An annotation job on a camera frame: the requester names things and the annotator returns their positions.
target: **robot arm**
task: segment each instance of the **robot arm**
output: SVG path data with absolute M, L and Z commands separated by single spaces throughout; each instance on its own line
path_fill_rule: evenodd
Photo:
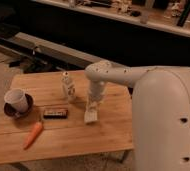
M 132 123 L 138 171 L 190 170 L 190 68 L 86 68 L 88 106 L 103 98 L 105 82 L 133 87 Z

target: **white bottle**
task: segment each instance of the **white bottle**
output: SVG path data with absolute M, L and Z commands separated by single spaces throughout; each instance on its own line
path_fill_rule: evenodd
M 74 82 L 68 72 L 63 72 L 63 78 L 62 78 L 62 86 L 64 95 L 67 98 L 69 102 L 72 102 L 75 100 L 75 86 Z

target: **white mug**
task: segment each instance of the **white mug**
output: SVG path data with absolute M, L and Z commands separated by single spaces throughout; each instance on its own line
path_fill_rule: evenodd
M 9 90 L 4 96 L 4 101 L 20 113 L 26 112 L 29 107 L 26 94 L 21 89 Z

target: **toy carrot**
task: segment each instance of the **toy carrot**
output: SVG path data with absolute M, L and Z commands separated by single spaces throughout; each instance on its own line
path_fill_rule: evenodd
M 27 136 L 27 138 L 24 142 L 24 146 L 23 146 L 24 150 L 26 150 L 28 147 L 30 147 L 30 145 L 35 141 L 35 139 L 42 132 L 42 130 L 43 130 L 42 121 L 36 122 L 35 125 L 33 126 L 32 130 L 31 130 L 31 132 L 29 133 L 29 135 Z

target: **table leg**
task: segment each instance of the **table leg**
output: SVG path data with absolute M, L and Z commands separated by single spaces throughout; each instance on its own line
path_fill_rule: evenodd
M 122 156 L 122 158 L 120 159 L 120 163 L 123 163 L 123 162 L 127 159 L 129 153 L 130 153 L 130 150 L 125 150 L 125 151 L 124 151 L 123 156 Z
M 24 166 L 22 163 L 11 163 L 12 167 L 18 169 L 19 171 L 30 171 L 26 166 Z

